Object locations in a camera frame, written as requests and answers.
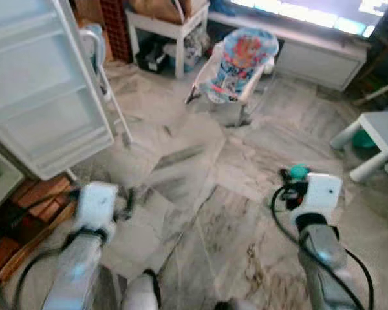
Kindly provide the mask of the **television screen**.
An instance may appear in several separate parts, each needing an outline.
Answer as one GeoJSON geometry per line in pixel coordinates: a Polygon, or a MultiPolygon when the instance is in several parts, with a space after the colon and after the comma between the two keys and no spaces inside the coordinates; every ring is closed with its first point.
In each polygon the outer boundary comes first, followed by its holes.
{"type": "Polygon", "coordinates": [[[228,0],[256,11],[368,38],[388,11],[388,0],[228,0]]]}

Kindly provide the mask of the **small white plastic table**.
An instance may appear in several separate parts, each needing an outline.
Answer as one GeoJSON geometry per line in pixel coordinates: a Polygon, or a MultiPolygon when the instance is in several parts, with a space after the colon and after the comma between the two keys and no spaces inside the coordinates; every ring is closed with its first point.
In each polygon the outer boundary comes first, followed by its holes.
{"type": "Polygon", "coordinates": [[[362,113],[356,121],[351,122],[349,126],[331,139],[330,146],[333,149],[342,150],[359,130],[365,130],[380,150],[379,153],[350,171],[351,180],[362,183],[372,173],[380,169],[388,174],[388,112],[362,113]]]}

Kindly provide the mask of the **silver left robot leg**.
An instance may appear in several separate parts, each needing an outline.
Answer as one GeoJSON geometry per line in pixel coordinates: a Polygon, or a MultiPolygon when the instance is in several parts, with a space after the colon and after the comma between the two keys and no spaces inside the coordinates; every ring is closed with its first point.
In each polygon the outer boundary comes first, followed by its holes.
{"type": "Polygon", "coordinates": [[[152,269],[129,281],[120,302],[120,310],[160,310],[162,293],[158,275],[152,269]]]}

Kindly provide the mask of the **wooden floor frame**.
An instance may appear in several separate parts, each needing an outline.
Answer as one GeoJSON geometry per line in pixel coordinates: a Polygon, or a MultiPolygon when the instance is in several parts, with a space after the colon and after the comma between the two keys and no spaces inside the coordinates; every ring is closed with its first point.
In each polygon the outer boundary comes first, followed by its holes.
{"type": "Polygon", "coordinates": [[[21,209],[11,203],[11,195],[23,183],[17,184],[17,187],[8,195],[4,203],[0,205],[0,237],[8,237],[17,240],[20,244],[19,250],[4,263],[0,269],[0,286],[7,283],[10,277],[21,268],[23,261],[32,256],[32,251],[43,242],[47,237],[52,235],[55,228],[62,222],[71,217],[70,213],[75,209],[76,204],[70,201],[67,196],[67,206],[62,207],[57,218],[52,223],[43,223],[39,221],[20,222],[19,218],[26,213],[27,209],[21,209]]]}

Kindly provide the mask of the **white rod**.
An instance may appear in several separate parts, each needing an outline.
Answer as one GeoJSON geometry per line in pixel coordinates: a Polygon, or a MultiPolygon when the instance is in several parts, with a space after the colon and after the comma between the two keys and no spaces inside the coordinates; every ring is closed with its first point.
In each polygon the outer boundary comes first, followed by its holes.
{"type": "Polygon", "coordinates": [[[383,87],[379,88],[378,90],[375,90],[374,92],[370,92],[365,97],[362,97],[360,99],[357,99],[356,101],[353,101],[353,104],[356,106],[363,105],[364,103],[366,103],[366,101],[375,99],[376,97],[378,97],[382,94],[385,94],[386,92],[388,92],[388,85],[383,86],[383,87]]]}

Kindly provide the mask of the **red brick pillar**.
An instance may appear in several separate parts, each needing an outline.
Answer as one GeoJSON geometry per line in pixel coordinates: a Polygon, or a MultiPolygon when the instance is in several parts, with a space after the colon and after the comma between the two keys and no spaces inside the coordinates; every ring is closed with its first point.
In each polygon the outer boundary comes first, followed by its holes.
{"type": "Polygon", "coordinates": [[[103,29],[108,35],[109,50],[114,60],[132,62],[125,0],[99,0],[103,29]]]}

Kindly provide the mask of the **grey patterned bag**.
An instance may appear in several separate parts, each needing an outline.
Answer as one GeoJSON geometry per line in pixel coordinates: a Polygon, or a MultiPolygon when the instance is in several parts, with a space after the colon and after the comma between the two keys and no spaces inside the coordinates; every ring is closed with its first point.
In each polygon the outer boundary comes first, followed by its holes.
{"type": "Polygon", "coordinates": [[[202,59],[211,39],[207,32],[201,28],[188,34],[183,41],[183,70],[188,73],[202,59]]]}

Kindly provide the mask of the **white fridge door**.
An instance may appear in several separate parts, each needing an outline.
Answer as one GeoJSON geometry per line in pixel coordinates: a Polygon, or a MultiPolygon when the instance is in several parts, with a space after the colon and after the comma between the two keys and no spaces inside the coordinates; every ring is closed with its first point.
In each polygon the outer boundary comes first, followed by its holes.
{"type": "Polygon", "coordinates": [[[113,142],[67,0],[0,0],[0,143],[47,180],[113,142]]]}

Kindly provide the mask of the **brown bag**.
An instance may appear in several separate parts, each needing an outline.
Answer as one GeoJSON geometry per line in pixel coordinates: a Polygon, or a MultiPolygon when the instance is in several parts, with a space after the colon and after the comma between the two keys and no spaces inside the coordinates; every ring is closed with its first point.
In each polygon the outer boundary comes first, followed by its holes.
{"type": "Polygon", "coordinates": [[[128,0],[133,12],[181,25],[210,0],[128,0]]]}

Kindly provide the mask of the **small teal round object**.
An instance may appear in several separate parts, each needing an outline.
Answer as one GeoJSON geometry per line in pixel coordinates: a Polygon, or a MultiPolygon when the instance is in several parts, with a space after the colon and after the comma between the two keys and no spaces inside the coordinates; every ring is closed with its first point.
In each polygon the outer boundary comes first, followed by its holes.
{"type": "Polygon", "coordinates": [[[291,182],[304,182],[310,173],[310,167],[305,163],[298,163],[293,165],[286,170],[286,175],[291,182]]]}

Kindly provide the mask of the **colourful baby bouncer seat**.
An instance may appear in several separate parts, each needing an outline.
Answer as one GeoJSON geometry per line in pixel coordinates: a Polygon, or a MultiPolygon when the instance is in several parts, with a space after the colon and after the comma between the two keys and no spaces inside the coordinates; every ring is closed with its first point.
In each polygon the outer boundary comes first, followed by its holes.
{"type": "Polygon", "coordinates": [[[213,45],[184,101],[186,109],[191,111],[197,99],[210,101],[211,107],[236,103],[239,116],[232,127],[247,126],[251,122],[248,98],[265,74],[273,74],[279,49],[279,38],[267,30],[233,30],[213,45]]]}

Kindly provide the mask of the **teal bowl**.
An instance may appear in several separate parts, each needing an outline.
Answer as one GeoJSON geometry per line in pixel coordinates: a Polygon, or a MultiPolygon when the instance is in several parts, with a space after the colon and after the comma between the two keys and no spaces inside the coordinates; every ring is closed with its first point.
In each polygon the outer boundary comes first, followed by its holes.
{"type": "Polygon", "coordinates": [[[366,150],[379,150],[376,142],[372,139],[366,130],[360,129],[351,139],[351,147],[357,151],[366,151],[366,150]]]}

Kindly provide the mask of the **white side table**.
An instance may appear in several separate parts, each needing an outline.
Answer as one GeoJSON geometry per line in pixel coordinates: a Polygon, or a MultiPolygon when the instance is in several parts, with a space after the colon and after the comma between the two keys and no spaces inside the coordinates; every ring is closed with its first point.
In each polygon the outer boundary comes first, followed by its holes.
{"type": "Polygon", "coordinates": [[[182,79],[185,77],[184,71],[184,40],[186,36],[194,32],[197,27],[205,30],[207,27],[207,15],[210,0],[192,0],[190,5],[191,15],[185,17],[184,10],[179,0],[173,0],[177,4],[177,15],[181,19],[181,23],[168,23],[153,17],[135,13],[133,6],[124,9],[126,19],[128,21],[128,33],[130,39],[131,54],[136,61],[137,53],[140,52],[140,40],[136,30],[142,29],[146,32],[158,34],[171,39],[175,39],[175,77],[182,79]]]}

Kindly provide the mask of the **black bag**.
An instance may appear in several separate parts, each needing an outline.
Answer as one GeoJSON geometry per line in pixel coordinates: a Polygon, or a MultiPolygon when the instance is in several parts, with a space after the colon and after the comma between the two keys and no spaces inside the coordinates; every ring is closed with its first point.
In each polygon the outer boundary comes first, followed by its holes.
{"type": "Polygon", "coordinates": [[[170,38],[150,35],[140,42],[140,50],[134,60],[140,70],[160,74],[170,64],[170,56],[164,52],[164,47],[170,44],[170,38]]]}

